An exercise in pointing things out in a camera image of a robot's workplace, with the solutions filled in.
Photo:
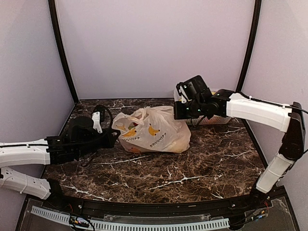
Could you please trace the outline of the banana print plastic bag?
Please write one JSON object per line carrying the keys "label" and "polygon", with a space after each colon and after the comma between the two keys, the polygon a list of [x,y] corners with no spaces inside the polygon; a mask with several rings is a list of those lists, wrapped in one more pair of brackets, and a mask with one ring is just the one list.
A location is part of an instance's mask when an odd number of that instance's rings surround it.
{"label": "banana print plastic bag", "polygon": [[121,132],[119,142],[130,153],[180,154],[190,147],[191,131],[186,121],[174,119],[172,106],[140,108],[130,115],[119,113],[112,128]]}

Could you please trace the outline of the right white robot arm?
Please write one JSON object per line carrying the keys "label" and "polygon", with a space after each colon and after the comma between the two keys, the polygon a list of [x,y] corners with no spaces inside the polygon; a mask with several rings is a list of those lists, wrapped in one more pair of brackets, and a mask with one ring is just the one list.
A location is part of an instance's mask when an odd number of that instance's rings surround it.
{"label": "right white robot arm", "polygon": [[257,208],[264,201],[264,194],[270,192],[289,169],[307,151],[305,145],[305,123],[301,104],[280,104],[269,102],[242,92],[220,89],[212,93],[201,76],[180,82],[174,89],[174,118],[195,119],[200,116],[231,117],[257,122],[284,133],[277,154],[260,175],[254,188],[246,197],[250,209]]}

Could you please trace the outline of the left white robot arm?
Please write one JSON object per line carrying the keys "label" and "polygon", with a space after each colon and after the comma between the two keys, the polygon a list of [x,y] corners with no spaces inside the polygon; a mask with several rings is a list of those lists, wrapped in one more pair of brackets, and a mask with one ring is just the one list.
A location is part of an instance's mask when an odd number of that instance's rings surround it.
{"label": "left white robot arm", "polygon": [[21,165],[60,165],[79,160],[100,149],[113,148],[120,131],[102,128],[99,118],[81,116],[72,119],[61,136],[0,146],[0,186],[20,194],[29,194],[49,202],[58,210],[68,206],[58,181],[39,179],[13,170]]}

